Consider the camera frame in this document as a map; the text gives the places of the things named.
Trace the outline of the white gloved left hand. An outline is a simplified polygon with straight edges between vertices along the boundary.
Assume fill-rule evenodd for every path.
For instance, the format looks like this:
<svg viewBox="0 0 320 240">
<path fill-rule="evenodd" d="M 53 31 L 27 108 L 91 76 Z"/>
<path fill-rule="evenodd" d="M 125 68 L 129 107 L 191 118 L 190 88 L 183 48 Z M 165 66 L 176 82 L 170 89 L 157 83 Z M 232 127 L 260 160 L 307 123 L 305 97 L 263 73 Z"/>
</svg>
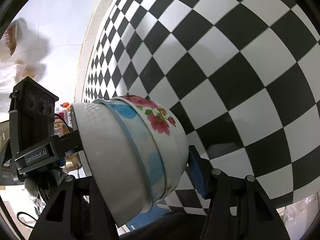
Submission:
<svg viewBox="0 0 320 240">
<path fill-rule="evenodd" d="M 30 178 L 25 179 L 24 188 L 27 191 L 28 196 L 33 203 L 46 205 L 46 202 L 43 200 L 43 198 L 40 195 L 39 189 L 35 181 L 33 181 Z"/>
</svg>

